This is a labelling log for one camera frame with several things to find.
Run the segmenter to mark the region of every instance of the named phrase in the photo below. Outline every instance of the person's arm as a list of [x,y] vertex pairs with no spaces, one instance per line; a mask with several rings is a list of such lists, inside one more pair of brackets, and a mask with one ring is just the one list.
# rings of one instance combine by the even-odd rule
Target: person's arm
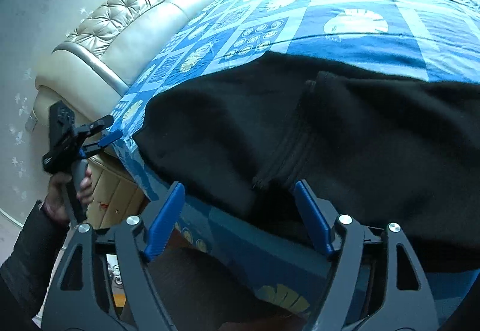
[[[87,169],[77,194],[83,204],[93,201],[92,171]],[[0,277],[28,318],[40,310],[50,275],[68,232],[69,219],[63,205],[62,185],[69,175],[52,176],[45,201],[37,201],[27,217],[10,257],[0,267]]]

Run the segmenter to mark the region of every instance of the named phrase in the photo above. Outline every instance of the bed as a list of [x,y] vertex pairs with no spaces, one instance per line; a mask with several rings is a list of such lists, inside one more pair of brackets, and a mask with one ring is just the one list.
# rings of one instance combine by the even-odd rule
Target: bed
[[[178,83],[252,61],[265,51],[341,60],[426,81],[480,82],[479,0],[216,0],[177,33],[114,108],[118,157],[152,199],[169,184],[145,163],[132,135],[154,95]],[[307,317],[329,263],[312,249],[262,232],[187,197],[176,228],[211,253],[262,299]],[[440,322],[478,272],[429,274]],[[359,312],[362,269],[349,317]]]

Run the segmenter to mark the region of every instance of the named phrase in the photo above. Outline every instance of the black cloth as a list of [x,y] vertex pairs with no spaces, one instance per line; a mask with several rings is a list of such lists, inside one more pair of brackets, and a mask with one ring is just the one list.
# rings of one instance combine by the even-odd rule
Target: black cloth
[[67,228],[51,221],[37,201],[12,254],[0,267],[0,322],[6,330],[38,330],[39,312]]
[[306,179],[364,225],[399,223],[426,270],[460,271],[480,268],[479,120],[479,85],[267,52],[155,96],[134,140],[162,179],[270,232],[305,237],[289,190]]

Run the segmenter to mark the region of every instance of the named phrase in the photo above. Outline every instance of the tufted leather headboard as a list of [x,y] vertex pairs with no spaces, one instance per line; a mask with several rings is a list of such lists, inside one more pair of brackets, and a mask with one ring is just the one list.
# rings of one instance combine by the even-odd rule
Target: tufted leather headboard
[[108,0],[35,67],[34,113],[63,100],[94,121],[110,113],[170,38],[214,0]]
[[68,50],[88,63],[120,95],[128,83],[97,59],[137,18],[165,0],[108,0],[98,7],[53,51]]

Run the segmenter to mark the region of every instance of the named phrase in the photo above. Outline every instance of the black mount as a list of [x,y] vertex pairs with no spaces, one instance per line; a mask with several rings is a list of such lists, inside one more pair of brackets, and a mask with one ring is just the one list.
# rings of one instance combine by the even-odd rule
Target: black mount
[[75,113],[62,101],[50,107],[49,141],[50,151],[42,157],[43,169],[50,174],[60,171],[71,174],[72,181],[63,190],[67,213],[72,226],[86,219],[86,209],[76,198],[80,182],[85,177],[87,159],[102,152],[110,143],[122,137],[122,131],[112,132],[97,142],[85,143],[89,137],[102,132],[113,124],[113,117],[107,115],[93,123],[75,127]]
[[[97,143],[85,139],[111,125],[111,116],[74,128],[73,113],[63,104],[50,109],[51,150],[44,156],[50,173],[72,170],[102,150],[110,134]],[[317,198],[306,181],[295,186],[295,201],[315,249],[332,261],[321,300],[305,331],[435,331],[434,299],[415,252],[396,223],[385,230],[366,227],[339,214]],[[66,195],[72,222],[82,210],[74,190]],[[175,182],[162,200],[152,201],[140,216],[130,216],[108,229],[88,223],[75,228],[53,277],[42,318],[45,331],[176,331],[148,271],[148,263],[165,248],[185,202],[185,189]],[[116,254],[136,328],[119,320],[113,304],[106,254]],[[370,264],[370,278],[360,319],[346,324],[361,264]]]

